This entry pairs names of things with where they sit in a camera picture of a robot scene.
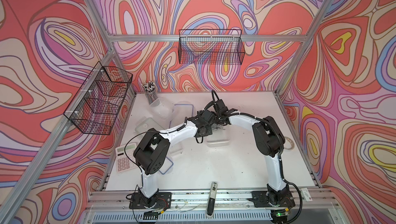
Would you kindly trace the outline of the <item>small clear box blue lid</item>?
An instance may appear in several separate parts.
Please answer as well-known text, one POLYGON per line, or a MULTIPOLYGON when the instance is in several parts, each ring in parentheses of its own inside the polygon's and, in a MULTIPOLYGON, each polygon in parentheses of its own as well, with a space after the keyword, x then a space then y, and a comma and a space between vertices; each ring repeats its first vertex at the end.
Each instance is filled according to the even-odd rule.
POLYGON ((170 149, 169 149, 169 154, 170 154, 172 157, 179 156, 179 155, 182 154, 183 150, 184 150, 184 148, 183 148, 182 143, 177 143, 177 144, 172 145, 172 146, 170 147, 170 149))

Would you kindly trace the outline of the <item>clear lunch box green lid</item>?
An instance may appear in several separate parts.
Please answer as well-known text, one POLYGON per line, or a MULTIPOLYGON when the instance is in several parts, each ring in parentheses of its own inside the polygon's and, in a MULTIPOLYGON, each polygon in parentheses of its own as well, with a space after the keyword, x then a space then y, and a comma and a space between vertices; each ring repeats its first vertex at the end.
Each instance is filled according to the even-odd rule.
POLYGON ((158 97, 149 105, 149 110, 161 119, 168 119, 174 112, 174 104, 166 98, 158 97))

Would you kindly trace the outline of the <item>translucent green lunch box lid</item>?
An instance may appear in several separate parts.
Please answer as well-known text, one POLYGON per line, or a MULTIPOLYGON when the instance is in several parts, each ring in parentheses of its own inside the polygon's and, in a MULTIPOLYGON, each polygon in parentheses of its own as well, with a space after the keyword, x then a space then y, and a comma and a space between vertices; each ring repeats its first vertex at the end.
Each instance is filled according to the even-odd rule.
POLYGON ((141 121, 137 123, 135 132, 139 134, 148 131, 151 128, 157 131, 164 130, 164 128, 159 123, 157 123, 153 118, 149 117, 149 118, 143 118, 141 121))

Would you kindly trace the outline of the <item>grey striped cloth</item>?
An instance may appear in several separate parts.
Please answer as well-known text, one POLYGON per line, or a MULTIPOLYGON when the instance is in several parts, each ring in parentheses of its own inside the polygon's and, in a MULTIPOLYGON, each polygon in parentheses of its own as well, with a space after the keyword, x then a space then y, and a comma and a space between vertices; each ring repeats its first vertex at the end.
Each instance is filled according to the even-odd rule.
POLYGON ((225 131, 225 127, 226 127, 226 125, 222 125, 222 124, 213 124, 213 125, 211 126, 212 132, 221 132, 221 131, 225 131))

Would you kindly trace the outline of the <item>large clear box blue lid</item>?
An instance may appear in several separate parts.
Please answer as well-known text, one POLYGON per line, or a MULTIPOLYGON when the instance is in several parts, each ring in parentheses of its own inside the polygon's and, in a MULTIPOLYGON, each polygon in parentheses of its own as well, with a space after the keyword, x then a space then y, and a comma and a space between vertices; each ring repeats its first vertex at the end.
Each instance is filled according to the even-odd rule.
POLYGON ((223 147, 230 144, 230 131, 212 132, 212 135, 206 136, 204 142, 208 147, 223 147))

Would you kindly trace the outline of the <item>small blue rimmed lid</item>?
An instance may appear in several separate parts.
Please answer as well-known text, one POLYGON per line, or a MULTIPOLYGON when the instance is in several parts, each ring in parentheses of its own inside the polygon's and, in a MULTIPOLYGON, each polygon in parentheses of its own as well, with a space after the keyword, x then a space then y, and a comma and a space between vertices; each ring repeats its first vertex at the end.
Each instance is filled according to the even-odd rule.
POLYGON ((165 175, 171 171, 173 166, 174 166, 174 162, 172 157, 166 157, 162 167, 159 169, 159 172, 162 175, 165 175))

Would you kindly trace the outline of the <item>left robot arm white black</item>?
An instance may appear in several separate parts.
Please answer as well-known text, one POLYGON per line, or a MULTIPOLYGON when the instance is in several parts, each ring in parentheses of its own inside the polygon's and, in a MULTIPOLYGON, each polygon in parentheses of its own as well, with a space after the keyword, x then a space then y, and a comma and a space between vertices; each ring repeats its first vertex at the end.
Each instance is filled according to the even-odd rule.
POLYGON ((212 125, 216 119, 215 112, 203 110, 181 125, 160 131, 152 128, 145 133, 133 154, 135 163, 142 170, 139 189, 142 196, 150 199, 157 194, 156 174, 163 166, 169 149, 188 138, 195 138, 201 144, 204 137, 212 135, 212 125))

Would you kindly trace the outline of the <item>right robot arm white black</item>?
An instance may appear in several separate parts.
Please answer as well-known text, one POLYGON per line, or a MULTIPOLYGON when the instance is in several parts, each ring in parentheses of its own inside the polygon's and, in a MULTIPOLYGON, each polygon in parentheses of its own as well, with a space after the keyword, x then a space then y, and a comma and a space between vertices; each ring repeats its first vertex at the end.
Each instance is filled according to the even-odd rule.
POLYGON ((234 125, 253 131, 256 147, 265 156, 268 172, 267 199, 270 205, 281 204, 287 193, 287 185, 282 166, 282 153, 285 138, 274 118, 267 116, 259 118, 236 109, 228 109, 222 100, 214 102, 217 120, 222 125, 234 125))

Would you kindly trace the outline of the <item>mesh pen cup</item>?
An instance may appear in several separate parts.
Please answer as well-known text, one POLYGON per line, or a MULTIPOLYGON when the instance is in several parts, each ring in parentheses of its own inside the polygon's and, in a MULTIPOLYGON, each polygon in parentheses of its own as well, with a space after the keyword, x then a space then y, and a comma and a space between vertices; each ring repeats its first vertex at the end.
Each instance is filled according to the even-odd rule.
POLYGON ((143 84, 143 90, 149 104, 152 104, 158 99, 157 88, 154 82, 148 81, 143 84))

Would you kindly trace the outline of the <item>tape roll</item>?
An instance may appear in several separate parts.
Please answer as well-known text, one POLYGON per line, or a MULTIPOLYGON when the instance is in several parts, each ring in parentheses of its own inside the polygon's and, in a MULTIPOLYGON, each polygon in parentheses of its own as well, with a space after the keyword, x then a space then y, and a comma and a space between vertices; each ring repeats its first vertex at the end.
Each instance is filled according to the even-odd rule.
POLYGON ((289 137, 285 137, 284 149, 285 150, 293 150, 295 148, 295 143, 289 137))

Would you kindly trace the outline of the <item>white calculator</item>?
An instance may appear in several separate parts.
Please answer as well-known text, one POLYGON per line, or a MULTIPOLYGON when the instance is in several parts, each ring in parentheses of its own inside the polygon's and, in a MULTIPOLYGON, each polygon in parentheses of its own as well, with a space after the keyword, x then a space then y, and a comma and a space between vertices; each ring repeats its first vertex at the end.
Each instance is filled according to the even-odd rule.
POLYGON ((136 148, 136 143, 130 143, 127 146, 123 145, 115 149, 115 164, 118 173, 126 172, 128 170, 137 168, 137 165, 135 164, 135 159, 133 157, 133 153, 136 148))

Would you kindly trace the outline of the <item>white red label tag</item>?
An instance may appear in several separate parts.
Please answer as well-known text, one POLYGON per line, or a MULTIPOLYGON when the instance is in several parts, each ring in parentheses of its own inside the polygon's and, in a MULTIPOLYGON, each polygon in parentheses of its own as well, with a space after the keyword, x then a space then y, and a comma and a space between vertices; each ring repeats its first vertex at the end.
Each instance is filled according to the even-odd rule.
POLYGON ((310 195, 310 193, 308 191, 308 188, 302 188, 301 189, 301 193, 302 193, 302 196, 303 196, 305 201, 307 201, 307 202, 312 201, 312 197, 311 197, 311 195, 310 195))

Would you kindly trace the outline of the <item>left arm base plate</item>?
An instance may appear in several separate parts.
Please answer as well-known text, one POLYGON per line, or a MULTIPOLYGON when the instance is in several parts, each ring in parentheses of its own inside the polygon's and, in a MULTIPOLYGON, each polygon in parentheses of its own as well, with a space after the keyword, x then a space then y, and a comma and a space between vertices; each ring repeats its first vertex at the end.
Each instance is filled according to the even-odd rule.
POLYGON ((159 192, 155 193, 152 197, 147 198, 142 193, 132 193, 128 198, 130 201, 129 209, 169 209, 171 207, 172 193, 159 192))

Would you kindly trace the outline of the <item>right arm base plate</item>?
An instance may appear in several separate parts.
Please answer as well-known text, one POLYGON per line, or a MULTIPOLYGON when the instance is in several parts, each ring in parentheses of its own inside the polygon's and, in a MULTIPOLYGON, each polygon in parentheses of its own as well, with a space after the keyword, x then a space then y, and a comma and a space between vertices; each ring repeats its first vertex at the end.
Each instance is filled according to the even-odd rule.
POLYGON ((296 206, 290 191, 253 191, 252 197, 247 200, 254 203, 255 207, 283 207, 291 209, 296 206))

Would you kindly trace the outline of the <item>aluminium frame rail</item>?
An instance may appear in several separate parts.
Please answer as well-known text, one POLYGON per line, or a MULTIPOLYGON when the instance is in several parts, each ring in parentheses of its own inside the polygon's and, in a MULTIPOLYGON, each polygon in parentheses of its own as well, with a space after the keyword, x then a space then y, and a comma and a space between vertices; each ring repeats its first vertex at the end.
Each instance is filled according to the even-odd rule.
POLYGON ((149 41, 149 42, 176 42, 180 37, 203 37, 206 40, 217 38, 241 38, 242 41, 256 42, 256 41, 291 41, 304 42, 308 39, 307 35, 108 35, 112 42, 135 42, 135 41, 149 41))

